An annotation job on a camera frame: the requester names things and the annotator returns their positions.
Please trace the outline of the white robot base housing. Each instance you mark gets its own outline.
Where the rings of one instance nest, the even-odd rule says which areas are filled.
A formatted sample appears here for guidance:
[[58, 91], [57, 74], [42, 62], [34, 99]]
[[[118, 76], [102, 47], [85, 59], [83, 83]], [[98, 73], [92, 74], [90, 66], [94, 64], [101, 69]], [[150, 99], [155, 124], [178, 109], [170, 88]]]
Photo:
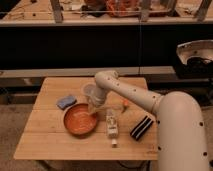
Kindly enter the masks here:
[[179, 44], [173, 67], [181, 79], [213, 78], [213, 40]]

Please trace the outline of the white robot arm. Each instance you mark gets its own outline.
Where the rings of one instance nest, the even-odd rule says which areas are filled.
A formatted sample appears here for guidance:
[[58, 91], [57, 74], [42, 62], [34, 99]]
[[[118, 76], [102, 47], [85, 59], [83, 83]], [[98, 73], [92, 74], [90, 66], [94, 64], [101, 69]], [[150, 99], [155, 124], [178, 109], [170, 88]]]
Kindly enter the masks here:
[[119, 80], [114, 70], [97, 72], [89, 95], [102, 106], [109, 91], [157, 117], [158, 171], [210, 171], [201, 107], [189, 94], [161, 95]]

